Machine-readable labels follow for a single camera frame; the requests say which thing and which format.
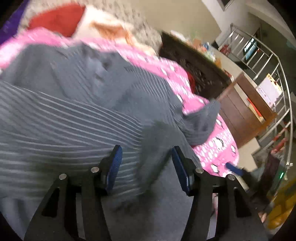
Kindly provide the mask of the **grey pinstriped coat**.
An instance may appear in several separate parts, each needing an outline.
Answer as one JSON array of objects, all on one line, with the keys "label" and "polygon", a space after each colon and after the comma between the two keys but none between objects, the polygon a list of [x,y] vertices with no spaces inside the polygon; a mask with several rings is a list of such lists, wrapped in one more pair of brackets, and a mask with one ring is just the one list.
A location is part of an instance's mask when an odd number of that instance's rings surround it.
[{"label": "grey pinstriped coat", "polygon": [[211,100],[184,114],[164,78],[119,53],[29,45],[1,73],[1,213],[23,237],[60,174],[79,181],[116,145],[123,157],[106,205],[133,204],[173,146],[200,164],[192,146],[207,141],[219,109]]}]

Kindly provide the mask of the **pink penguin blanket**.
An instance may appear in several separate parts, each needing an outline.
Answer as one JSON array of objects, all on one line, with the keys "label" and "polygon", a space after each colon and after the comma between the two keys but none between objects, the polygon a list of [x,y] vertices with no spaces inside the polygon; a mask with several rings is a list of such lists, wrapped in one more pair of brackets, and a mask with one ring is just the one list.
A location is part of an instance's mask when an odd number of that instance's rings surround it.
[{"label": "pink penguin blanket", "polygon": [[[208,104],[207,99],[191,92],[187,73],[175,61],[146,54],[144,51],[127,44],[102,38],[82,38],[81,41],[100,51],[118,52],[133,65],[165,78],[173,92],[183,103],[184,114],[198,111]],[[1,45],[1,69],[6,68],[27,45],[47,44],[68,47],[77,43],[78,40],[60,37],[45,28],[25,31]],[[215,128],[208,140],[202,145],[194,146],[193,151],[200,159],[202,168],[215,176],[225,177],[230,174],[226,163],[237,165],[239,161],[237,145],[221,115],[217,116]]]}]

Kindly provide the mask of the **brown wooden chair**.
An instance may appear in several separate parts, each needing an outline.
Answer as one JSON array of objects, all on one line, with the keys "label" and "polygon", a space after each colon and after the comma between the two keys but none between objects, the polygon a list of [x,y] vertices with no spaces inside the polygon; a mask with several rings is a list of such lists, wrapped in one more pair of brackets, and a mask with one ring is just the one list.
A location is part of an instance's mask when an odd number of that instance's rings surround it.
[{"label": "brown wooden chair", "polygon": [[[255,116],[253,111],[240,97],[235,89],[236,85],[242,89],[247,99],[251,101],[262,115],[263,122]],[[262,134],[277,117],[277,113],[268,106],[243,73],[240,73],[234,82],[222,92],[218,97],[218,101],[221,104],[219,114],[229,128],[238,148]]]}]

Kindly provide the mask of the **dark carved wooden cabinet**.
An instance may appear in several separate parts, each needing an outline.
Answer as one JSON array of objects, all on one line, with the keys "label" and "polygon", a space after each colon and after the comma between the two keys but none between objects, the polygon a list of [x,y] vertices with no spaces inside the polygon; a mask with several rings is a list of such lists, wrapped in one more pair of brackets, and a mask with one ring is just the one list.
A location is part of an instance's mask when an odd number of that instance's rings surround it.
[{"label": "dark carved wooden cabinet", "polygon": [[193,93],[206,99],[217,98],[231,83],[230,77],[193,47],[162,32],[159,56],[177,62],[192,77]]}]

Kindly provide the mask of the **steel stair railing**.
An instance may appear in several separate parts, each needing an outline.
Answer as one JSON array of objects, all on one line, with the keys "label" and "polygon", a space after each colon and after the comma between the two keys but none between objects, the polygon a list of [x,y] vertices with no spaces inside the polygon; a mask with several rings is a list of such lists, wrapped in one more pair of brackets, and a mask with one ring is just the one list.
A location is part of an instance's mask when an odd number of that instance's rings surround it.
[{"label": "steel stair railing", "polygon": [[243,73],[276,113],[274,120],[256,136],[260,148],[255,157],[278,148],[280,159],[290,168],[294,131],[292,101],[278,54],[263,42],[261,30],[249,34],[234,24],[218,44],[218,53],[223,68],[234,78]]}]

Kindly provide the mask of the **orange fringed scarf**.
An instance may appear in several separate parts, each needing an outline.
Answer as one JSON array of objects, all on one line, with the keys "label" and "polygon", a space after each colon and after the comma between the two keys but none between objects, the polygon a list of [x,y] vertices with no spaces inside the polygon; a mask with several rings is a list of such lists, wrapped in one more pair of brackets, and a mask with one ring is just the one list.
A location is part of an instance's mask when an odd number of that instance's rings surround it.
[{"label": "orange fringed scarf", "polygon": [[134,46],[137,43],[137,40],[132,34],[133,25],[130,24],[104,24],[91,22],[90,28],[95,30],[97,35],[103,39],[121,41],[131,46]]}]

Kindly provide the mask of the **purple shopping bag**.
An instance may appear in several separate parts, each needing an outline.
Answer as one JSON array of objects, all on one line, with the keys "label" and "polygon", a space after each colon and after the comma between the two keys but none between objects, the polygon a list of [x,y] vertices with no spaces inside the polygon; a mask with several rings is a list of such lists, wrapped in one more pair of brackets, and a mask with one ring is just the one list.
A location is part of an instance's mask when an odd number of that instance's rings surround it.
[{"label": "purple shopping bag", "polygon": [[1,1],[1,44],[18,30],[23,13],[30,1]]}]

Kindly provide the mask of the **red pillow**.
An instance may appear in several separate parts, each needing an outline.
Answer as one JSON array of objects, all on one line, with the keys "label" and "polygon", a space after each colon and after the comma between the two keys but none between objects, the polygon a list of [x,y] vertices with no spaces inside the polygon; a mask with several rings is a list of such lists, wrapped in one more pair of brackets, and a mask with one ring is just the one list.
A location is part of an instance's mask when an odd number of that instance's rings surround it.
[{"label": "red pillow", "polygon": [[71,37],[81,20],[86,6],[70,3],[44,11],[32,17],[28,30],[45,28],[60,33],[64,37]]}]

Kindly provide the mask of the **white pillow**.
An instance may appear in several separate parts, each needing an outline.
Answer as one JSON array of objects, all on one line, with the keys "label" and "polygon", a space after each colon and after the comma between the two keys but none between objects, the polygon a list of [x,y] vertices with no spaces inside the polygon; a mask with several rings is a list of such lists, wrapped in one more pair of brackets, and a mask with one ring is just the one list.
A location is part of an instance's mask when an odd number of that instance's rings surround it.
[{"label": "white pillow", "polygon": [[117,19],[112,14],[109,14],[101,9],[97,9],[92,5],[87,5],[82,18],[77,25],[75,33],[72,35],[72,38],[73,39],[100,38],[97,35],[96,31],[90,28],[91,22],[98,22],[98,23],[104,23],[104,24],[119,24],[119,23],[128,24],[127,22]]}]

